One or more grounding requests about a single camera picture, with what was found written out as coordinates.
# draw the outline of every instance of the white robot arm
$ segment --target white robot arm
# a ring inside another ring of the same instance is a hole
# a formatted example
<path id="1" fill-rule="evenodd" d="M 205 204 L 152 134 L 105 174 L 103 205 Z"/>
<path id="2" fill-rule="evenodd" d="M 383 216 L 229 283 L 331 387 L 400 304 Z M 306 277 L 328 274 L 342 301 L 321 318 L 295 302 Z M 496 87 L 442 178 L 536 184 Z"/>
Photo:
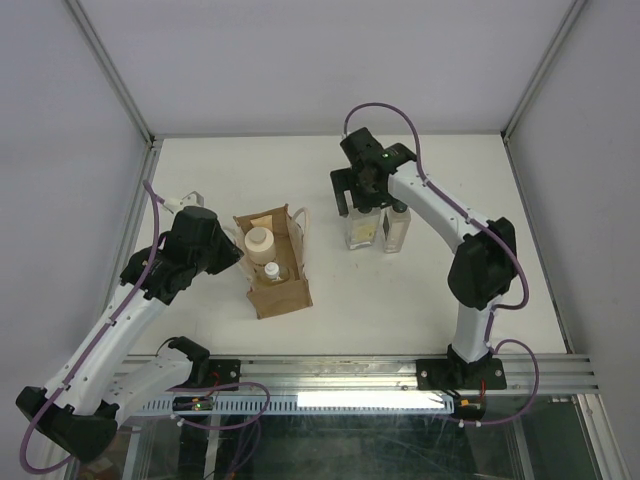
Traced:
<path id="1" fill-rule="evenodd" d="M 458 205 L 464 205 L 453 195 L 446 192 Z M 398 171 L 389 176 L 389 194 L 409 205 L 423 220 L 425 220 L 447 243 L 451 252 L 456 253 L 458 247 L 464 243 L 466 236 L 474 236 L 480 230 L 471 225 L 451 205 L 436 193 L 425 188 L 422 181 L 416 178 L 416 167 L 413 162 L 398 167 Z M 487 225 L 487 217 L 463 206 L 470 216 Z M 501 295 L 496 295 L 487 302 L 487 306 L 478 310 L 462 303 L 458 305 L 458 323 L 451 348 L 467 363 L 480 360 L 487 355 L 489 348 L 485 343 L 485 331 L 489 321 L 491 307 L 502 301 Z"/>
<path id="2" fill-rule="evenodd" d="M 368 129 L 361 128 L 340 146 L 351 163 L 331 172 L 341 215 L 348 214 L 345 191 L 351 192 L 354 208 L 384 208 L 401 202 L 432 226 L 453 252 L 448 284 L 460 303 L 456 333 L 447 351 L 450 371 L 444 376 L 456 378 L 440 383 L 452 389 L 466 385 L 463 377 L 477 377 L 478 370 L 491 361 L 487 325 L 516 276 L 506 252 L 479 227 L 490 230 L 515 255 L 513 225 L 505 218 L 491 221 L 466 207 L 432 178 L 427 188 L 417 174 L 416 155 L 400 143 L 384 148 Z"/>
<path id="3" fill-rule="evenodd" d="M 146 274 L 151 248 L 132 255 L 105 312 L 69 361 L 44 388 L 25 387 L 16 400 L 35 428 L 83 462 L 99 456 L 118 427 L 158 394 L 183 384 L 212 386 L 209 351 L 185 337 L 173 339 L 167 353 L 140 369 L 113 379 L 142 332 L 193 278 L 218 274 L 242 257 L 214 212 L 193 205 L 176 211 Z M 137 284 L 140 289 L 133 292 Z"/>

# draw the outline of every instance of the small bottle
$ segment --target small bottle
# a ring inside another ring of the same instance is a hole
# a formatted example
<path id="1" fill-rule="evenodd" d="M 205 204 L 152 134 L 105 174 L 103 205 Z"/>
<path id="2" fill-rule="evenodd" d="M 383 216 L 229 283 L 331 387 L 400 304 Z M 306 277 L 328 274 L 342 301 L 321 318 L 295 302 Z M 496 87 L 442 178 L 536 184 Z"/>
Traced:
<path id="1" fill-rule="evenodd" d="M 379 208 L 349 207 L 347 217 L 347 247 L 349 250 L 370 247 L 376 240 L 376 233 L 380 225 Z"/>
<path id="2" fill-rule="evenodd" d="M 258 284 L 262 287 L 273 287 L 287 282 L 290 278 L 289 269 L 275 262 L 269 262 L 258 274 Z"/>
<path id="3" fill-rule="evenodd" d="M 276 258 L 276 244 L 273 232 L 268 228 L 254 227 L 244 237 L 244 245 L 251 261 L 263 266 Z"/>
<path id="4" fill-rule="evenodd" d="M 384 212 L 382 232 L 384 234 L 384 253 L 397 253 L 402 248 L 404 237 L 409 230 L 411 213 L 407 205 L 396 202 Z"/>

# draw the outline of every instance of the glass bottle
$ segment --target glass bottle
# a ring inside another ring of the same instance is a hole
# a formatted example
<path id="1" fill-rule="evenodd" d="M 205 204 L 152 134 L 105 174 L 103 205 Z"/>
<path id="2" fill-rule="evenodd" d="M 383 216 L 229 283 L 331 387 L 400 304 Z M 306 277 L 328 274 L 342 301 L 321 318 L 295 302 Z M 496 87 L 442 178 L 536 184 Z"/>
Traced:
<path id="1" fill-rule="evenodd" d="M 411 213 L 406 204 L 396 202 L 385 210 L 382 221 L 385 253 L 397 253 L 402 249 L 409 223 L 411 223 Z"/>
<path id="2" fill-rule="evenodd" d="M 379 208 L 349 207 L 347 216 L 347 247 L 349 250 L 370 247 L 376 240 L 376 233 L 380 225 Z"/>

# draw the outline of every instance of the wire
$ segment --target wire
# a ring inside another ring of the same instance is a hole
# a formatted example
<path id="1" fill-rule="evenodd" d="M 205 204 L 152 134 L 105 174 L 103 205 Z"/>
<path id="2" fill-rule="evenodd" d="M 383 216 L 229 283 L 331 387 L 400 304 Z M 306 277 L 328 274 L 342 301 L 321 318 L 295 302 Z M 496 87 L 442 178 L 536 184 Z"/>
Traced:
<path id="1" fill-rule="evenodd" d="M 484 401 L 484 397 L 486 394 L 487 394 L 487 382 L 485 382 L 483 378 L 481 382 L 481 388 L 480 388 L 480 401 Z"/>
<path id="2" fill-rule="evenodd" d="M 394 107 L 393 105 L 390 105 L 388 103 L 382 103 L 382 102 L 369 102 L 369 103 L 363 103 L 361 105 L 357 105 L 356 107 L 351 109 L 351 111 L 347 114 L 347 116 L 346 116 L 346 118 L 344 120 L 343 134 L 347 135 L 348 126 L 349 126 L 349 120 L 351 119 L 353 114 L 356 113 L 358 110 L 361 110 L 361 109 L 367 108 L 367 107 L 382 107 L 382 108 L 386 108 L 388 110 L 392 110 L 392 111 L 396 112 L 398 115 L 400 115 L 404 119 L 404 121 L 409 126 L 409 129 L 411 130 L 411 134 L 413 135 L 413 140 L 415 142 L 415 149 L 416 149 L 416 160 L 417 160 L 416 161 L 416 168 L 418 170 L 418 175 L 419 175 L 420 179 L 422 180 L 424 186 L 428 187 L 429 189 L 431 189 L 431 191 L 433 191 L 438 197 L 440 197 L 440 199 L 442 199 L 442 201 L 444 201 L 453 210 L 455 210 L 458 214 L 460 214 L 462 216 L 462 218 L 464 218 L 467 222 L 469 222 L 471 225 L 473 225 L 474 227 L 476 227 L 480 231 L 482 231 L 485 234 L 487 234 L 489 236 L 489 238 L 491 238 L 494 242 L 496 242 L 500 246 L 500 248 L 502 248 L 502 250 L 504 250 L 504 252 L 507 254 L 507 256 L 509 257 L 509 260 L 511 260 L 511 263 L 513 264 L 514 268 L 516 269 L 516 272 L 518 273 L 518 276 L 520 277 L 520 281 L 522 282 L 522 300 L 520 301 L 520 303 L 518 303 L 516 305 L 496 304 L 496 305 L 493 305 L 491 307 L 491 310 L 489 312 L 489 319 L 487 321 L 487 327 L 486 327 L 486 330 L 485 330 L 485 336 L 484 336 L 485 343 L 488 343 L 489 339 L 491 337 L 491 328 L 493 327 L 493 322 L 495 320 L 495 311 L 496 310 L 498 310 L 498 309 L 521 310 L 529 303 L 529 296 L 530 296 L 530 294 L 529 294 L 529 282 L 527 281 L 527 277 L 526 277 L 526 275 L 524 273 L 524 270 L 523 270 L 522 266 L 520 265 L 520 262 L 518 261 L 518 258 L 513 253 L 511 248 L 509 248 L 509 246 L 498 235 L 496 235 L 494 232 L 492 232 L 487 226 L 483 225 L 482 223 L 477 221 L 475 218 L 471 217 L 465 208 L 463 208 L 461 205 L 456 203 L 451 197 L 449 197 L 445 192 L 440 190 L 429 179 L 428 175 L 425 173 L 424 168 L 422 166 L 422 149 L 421 149 L 421 146 L 420 146 L 420 136 L 418 135 L 418 130 L 416 129 L 414 123 L 411 121 L 409 116 L 406 113 L 404 113 L 402 110 L 400 110 L 398 107 Z M 483 425 L 501 425 L 501 424 L 504 424 L 504 423 L 507 423 L 507 422 L 511 422 L 511 421 L 515 420 L 516 418 L 519 418 L 521 415 L 526 413 L 531 408 L 531 405 L 533 405 L 535 397 L 536 397 L 536 395 L 538 393 L 538 387 L 540 385 L 540 369 L 538 367 L 538 361 L 536 359 L 535 354 L 523 342 L 521 342 L 520 340 L 512 339 L 512 338 L 509 338 L 509 339 L 506 339 L 506 340 L 502 340 L 500 343 L 498 343 L 498 345 L 496 346 L 496 348 L 494 350 L 491 350 L 492 353 L 494 353 L 494 354 L 498 353 L 498 350 L 500 350 L 500 347 L 502 347 L 502 345 L 504 345 L 505 343 L 515 343 L 517 345 L 520 345 L 531 356 L 531 360 L 533 362 L 533 367 L 534 367 L 534 371 L 535 371 L 535 381 L 534 381 L 534 385 L 533 385 L 533 392 L 531 393 L 531 397 L 529 397 L 529 400 L 527 401 L 525 406 L 518 413 L 516 413 L 514 415 L 511 415 L 510 417 L 504 418 L 502 420 L 493 420 L 493 421 L 489 421 L 489 422 L 483 422 Z M 475 425 L 475 422 L 465 421 L 465 424 L 474 424 Z"/>
<path id="3" fill-rule="evenodd" d="M 240 470 L 242 467 L 245 466 L 245 464 L 251 459 L 253 454 L 258 449 L 258 445 L 259 445 L 260 439 L 262 437 L 262 425 L 260 424 L 260 421 L 256 421 L 253 424 L 251 432 L 249 434 L 249 437 L 246 440 L 243 441 L 244 434 L 247 431 L 247 428 L 249 428 L 249 427 L 245 427 L 242 430 L 242 432 L 240 433 L 240 438 L 238 439 L 238 448 L 236 449 L 236 453 L 233 456 L 233 460 L 231 460 L 231 463 L 229 464 L 229 468 L 228 468 L 228 472 L 227 472 L 227 475 L 225 477 L 225 480 L 232 480 L 235 477 L 236 472 L 238 470 Z M 256 438 L 253 441 L 253 448 L 247 454 L 247 456 L 242 460 L 242 462 L 238 463 L 238 461 L 240 460 L 240 457 L 242 456 L 245 448 L 247 447 L 247 445 L 249 445 L 249 442 L 251 442 L 251 438 L 252 438 L 254 432 L 256 432 Z M 216 471 L 214 469 L 211 473 L 208 473 L 207 476 L 205 476 L 202 480 L 207 480 L 207 479 L 211 478 L 215 473 L 216 473 Z"/>
<path id="4" fill-rule="evenodd" d="M 29 422 L 29 426 L 27 427 L 27 430 L 25 431 L 24 437 L 22 437 L 22 442 L 20 444 L 20 465 L 27 473 L 30 473 L 32 475 L 45 475 L 47 473 L 54 472 L 59 468 L 62 468 L 65 465 L 67 465 L 73 459 L 73 457 L 69 455 L 67 458 L 65 458 L 61 462 L 55 465 L 52 465 L 50 467 L 46 467 L 46 468 L 34 467 L 29 463 L 29 460 L 27 459 L 27 449 L 29 447 L 29 440 L 31 440 L 31 436 L 33 435 L 33 432 L 36 429 L 38 422 L 40 422 L 40 419 L 42 418 L 42 416 L 49 409 L 49 407 L 51 407 L 51 405 L 55 403 L 58 397 L 62 395 L 62 392 L 64 392 L 64 390 L 69 386 L 69 382 L 71 382 L 75 374 L 78 372 L 78 370 L 80 370 L 80 367 L 84 364 L 84 362 L 89 357 L 89 355 L 91 355 L 91 352 L 96 347 L 96 345 L 100 342 L 102 337 L 104 337 L 104 335 L 107 333 L 109 328 L 115 325 L 116 319 L 120 316 L 120 314 L 124 311 L 127 305 L 131 302 L 134 295 L 137 293 L 138 289 L 147 278 L 147 275 L 149 275 L 149 272 L 151 271 L 151 267 L 153 266 L 153 261 L 155 260 L 156 253 L 158 251 L 158 237 L 160 232 L 160 212 L 158 210 L 157 196 L 153 191 L 153 188 L 151 188 L 151 184 L 147 180 L 144 180 L 142 182 L 142 185 L 144 186 L 144 189 L 148 192 L 149 197 L 151 198 L 151 206 L 153 208 L 153 243 L 151 244 L 151 250 L 149 252 L 147 265 L 145 266 L 144 270 L 142 271 L 142 274 L 140 275 L 140 278 L 135 283 L 135 285 L 133 286 L 129 294 L 125 297 L 125 299 L 122 301 L 120 306 L 116 308 L 113 314 L 109 317 L 109 319 L 112 320 L 113 323 L 105 323 L 102 326 L 102 328 L 98 331 L 96 336 L 93 337 L 93 339 L 89 342 L 89 345 L 87 345 L 87 347 L 84 349 L 80 357 L 78 357 L 78 361 L 75 363 L 75 365 L 73 365 L 73 367 L 71 367 L 67 376 L 64 377 L 64 379 L 62 380 L 62 385 L 52 393 L 52 395 L 44 403 L 44 405 L 40 407 L 40 410 L 38 410 L 38 412 L 33 416 L 33 418 L 31 419 L 31 422 Z"/>
<path id="5" fill-rule="evenodd" d="M 189 420 L 187 420 L 184 417 L 180 417 L 179 415 L 172 415 L 172 418 L 179 418 L 180 422 L 189 425 L 191 427 L 195 427 L 195 428 L 199 428 L 201 430 L 208 430 L 208 431 L 212 431 L 212 432 L 220 432 L 220 431 L 225 431 L 225 430 L 236 430 L 238 428 L 242 428 L 242 427 L 246 427 L 247 425 L 251 425 L 253 422 L 257 421 L 263 414 L 264 412 L 267 411 L 267 409 L 269 408 L 269 403 L 271 402 L 271 393 L 269 392 L 269 389 L 267 387 L 265 387 L 263 384 L 261 383 L 257 383 L 257 382 L 238 382 L 238 383 L 227 383 L 226 385 L 220 385 L 218 387 L 214 387 L 211 389 L 212 392 L 219 392 L 222 390 L 228 390 L 230 388 L 236 388 L 236 387 L 256 387 L 259 388 L 260 390 L 262 390 L 265 395 L 266 395 L 266 400 L 264 402 L 264 405 L 262 406 L 262 408 L 260 409 L 260 411 L 258 413 L 256 413 L 253 417 L 249 418 L 249 420 L 246 420 L 242 423 L 238 423 L 236 425 L 221 425 L 221 426 L 208 426 L 208 425 L 200 425 L 199 423 L 194 423 L 191 422 Z M 203 390 L 208 390 L 208 389 L 204 389 L 204 388 L 170 388 L 168 391 L 169 392 L 202 392 Z"/>
<path id="6" fill-rule="evenodd" d="M 473 225 L 474 227 L 476 227 L 480 231 L 482 231 L 485 234 L 487 234 L 494 242 L 496 242 L 500 246 L 500 248 L 502 248 L 502 250 L 504 250 L 504 252 L 509 257 L 509 260 L 511 260 L 511 263 L 515 267 L 516 272 L 518 273 L 518 276 L 520 277 L 520 281 L 522 282 L 522 301 L 520 303 L 516 304 L 516 305 L 497 304 L 497 305 L 493 305 L 491 307 L 491 311 L 489 312 L 489 320 L 487 322 L 487 329 L 485 331 L 485 339 L 484 339 L 485 343 L 488 342 L 489 338 L 491 336 L 491 328 L 493 327 L 493 321 L 494 321 L 494 318 L 495 318 L 495 311 L 496 310 L 498 310 L 498 309 L 520 310 L 520 309 L 524 308 L 527 305 L 527 303 L 529 303 L 529 282 L 527 281 L 527 277 L 526 277 L 526 275 L 524 273 L 524 270 L 522 269 L 522 266 L 520 265 L 520 262 L 518 261 L 518 258 L 513 253 L 511 248 L 509 248 L 509 246 L 498 235 L 493 233 L 487 226 L 483 225 L 482 223 L 477 221 L 475 218 L 471 217 L 465 208 L 463 208 L 461 205 L 456 203 L 451 197 L 449 197 L 446 193 L 444 193 L 442 190 L 440 190 L 429 179 L 428 175 L 425 173 L 424 168 L 422 166 L 422 148 L 420 146 L 420 136 L 418 135 L 418 130 L 416 129 L 415 124 L 411 121 L 409 116 L 406 113 L 404 113 L 402 110 L 400 110 L 398 107 L 394 107 L 393 105 L 390 105 L 388 103 L 382 103 L 382 102 L 369 102 L 369 103 L 363 103 L 361 105 L 357 105 L 356 107 L 351 109 L 351 111 L 347 114 L 347 116 L 346 116 L 346 118 L 344 120 L 344 125 L 343 125 L 343 133 L 344 133 L 344 135 L 347 135 L 348 126 L 349 126 L 349 120 L 351 119 L 353 114 L 356 113 L 358 110 L 361 110 L 361 109 L 367 108 L 367 107 L 382 107 L 382 108 L 386 108 L 388 110 L 392 110 L 392 111 L 396 112 L 398 115 L 400 115 L 404 119 L 404 121 L 409 126 L 409 129 L 411 130 L 411 134 L 413 135 L 413 141 L 415 142 L 416 158 L 417 158 L 416 168 L 418 170 L 418 175 L 420 176 L 420 179 L 423 181 L 424 186 L 426 186 L 429 189 L 431 189 L 431 191 L 433 191 L 447 205 L 449 205 L 458 214 L 460 214 L 467 222 L 469 222 L 471 225 Z"/>
<path id="7" fill-rule="evenodd" d="M 535 401 L 536 396 L 538 395 L 538 389 L 540 388 L 540 366 L 538 365 L 538 360 L 536 359 L 536 355 L 533 353 L 533 350 L 531 350 L 525 343 L 521 342 L 520 340 L 516 340 L 514 338 L 507 338 L 505 340 L 502 340 L 500 343 L 498 343 L 498 345 L 496 345 L 496 348 L 492 351 L 492 353 L 497 354 L 500 348 L 502 348 L 502 346 L 506 343 L 515 343 L 516 345 L 520 345 L 522 348 L 524 348 L 527 351 L 527 353 L 531 357 L 531 362 L 533 363 L 534 381 L 533 381 L 533 390 L 531 391 L 531 395 L 529 396 L 527 403 L 525 403 L 524 406 L 518 412 L 508 417 L 501 418 L 499 420 L 488 420 L 486 422 L 477 423 L 472 420 L 458 420 L 451 417 L 445 417 L 446 420 L 455 422 L 458 424 L 462 422 L 463 425 L 478 425 L 478 426 L 504 425 L 506 423 L 513 422 L 514 420 L 520 418 L 522 415 L 524 415 L 531 409 L 533 402 Z"/>
<path id="8" fill-rule="evenodd" d="M 251 460 L 251 457 L 253 457 L 253 454 L 256 453 L 256 450 L 258 450 L 258 445 L 260 444 L 260 439 L 262 437 L 262 425 L 260 425 L 260 421 L 255 422 L 254 425 L 255 427 L 253 427 L 253 429 L 251 430 L 251 434 L 253 434 L 254 431 L 256 432 L 256 439 L 253 441 L 253 448 L 251 448 L 251 451 L 247 454 L 246 457 L 244 457 L 244 460 L 242 460 L 242 462 L 238 463 L 237 465 L 233 465 L 233 463 L 235 463 L 237 460 L 240 460 L 240 456 L 244 452 L 244 449 L 246 448 L 246 446 L 249 444 L 249 440 L 251 439 L 251 435 L 249 435 L 249 439 L 247 439 L 247 441 L 242 446 L 242 452 L 240 451 L 236 452 L 237 460 L 234 459 L 232 466 L 229 467 L 227 480 L 232 479 L 235 476 L 236 472 L 240 470 L 242 467 L 244 467 L 246 463 L 249 460 Z"/>

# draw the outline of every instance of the gray wall panel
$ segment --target gray wall panel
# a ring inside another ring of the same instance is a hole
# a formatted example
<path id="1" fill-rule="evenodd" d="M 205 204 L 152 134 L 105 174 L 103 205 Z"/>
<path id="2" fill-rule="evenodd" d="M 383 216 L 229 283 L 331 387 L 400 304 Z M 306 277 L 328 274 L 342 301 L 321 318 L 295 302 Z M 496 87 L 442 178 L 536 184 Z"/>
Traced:
<path id="1" fill-rule="evenodd" d="M 570 0 L 83 0 L 155 133 L 498 131 Z M 405 131 L 389 112 L 367 121 Z"/>
<path id="2" fill-rule="evenodd" d="M 15 398 L 95 321 L 143 144 L 60 0 L 2 2 L 0 65 L 0 476 L 17 480 Z"/>
<path id="3" fill-rule="evenodd" d="M 593 1 L 512 141 L 561 314 L 640 476 L 640 3 Z"/>

